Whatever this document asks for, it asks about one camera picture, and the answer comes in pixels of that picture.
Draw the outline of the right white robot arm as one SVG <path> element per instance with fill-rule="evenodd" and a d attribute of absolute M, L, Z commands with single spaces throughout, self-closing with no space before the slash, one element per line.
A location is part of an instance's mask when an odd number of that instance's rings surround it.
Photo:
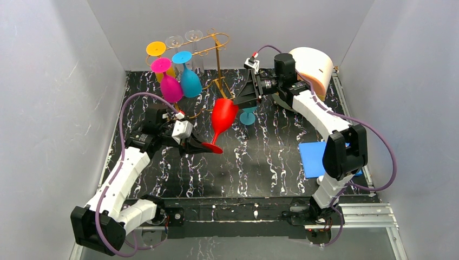
<path fill-rule="evenodd" d="M 277 54 L 274 73 L 267 76 L 259 73 L 257 55 L 254 53 L 244 63 L 248 79 L 234 103 L 241 109 L 251 108 L 260 103 L 262 97 L 278 93 L 326 139 L 322 159 L 324 177 L 307 210 L 312 219 L 326 218 L 333 212 L 347 183 L 368 163 L 366 129 L 332 115 L 332 110 L 315 95 L 312 83 L 296 71 L 292 54 Z"/>

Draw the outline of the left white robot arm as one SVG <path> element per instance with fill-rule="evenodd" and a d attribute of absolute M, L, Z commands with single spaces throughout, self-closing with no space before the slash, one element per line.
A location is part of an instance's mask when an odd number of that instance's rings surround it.
<path fill-rule="evenodd" d="M 164 202 L 145 195 L 123 209 L 128 193 L 140 173 L 163 147 L 176 148 L 181 156 L 211 153 L 212 149 L 193 132 L 186 120 L 169 120 L 167 107 L 151 103 L 144 120 L 127 135 L 124 155 L 109 177 L 84 207 L 75 207 L 70 219 L 78 245 L 113 256 L 103 242 L 119 251 L 126 235 L 148 221 L 160 221 L 165 216 Z"/>

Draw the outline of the red wine glass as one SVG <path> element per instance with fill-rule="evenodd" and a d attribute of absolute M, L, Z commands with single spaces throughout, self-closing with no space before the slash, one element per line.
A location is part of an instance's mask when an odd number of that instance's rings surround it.
<path fill-rule="evenodd" d="M 233 103 L 230 99 L 220 98 L 217 99 L 212 115 L 211 122 L 212 128 L 214 130 L 214 137 L 211 143 L 203 142 L 202 145 L 209 148 L 212 153 L 221 154 L 222 149 L 218 147 L 215 143 L 220 134 L 228 130 L 235 121 L 235 117 L 239 107 Z"/>

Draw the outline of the light blue wine glass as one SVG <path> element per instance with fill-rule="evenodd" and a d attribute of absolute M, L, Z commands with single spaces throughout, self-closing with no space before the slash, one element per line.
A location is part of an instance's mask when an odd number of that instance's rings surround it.
<path fill-rule="evenodd" d="M 239 120 L 243 125 L 252 125 L 255 122 L 254 112 L 257 107 L 243 108 Z"/>

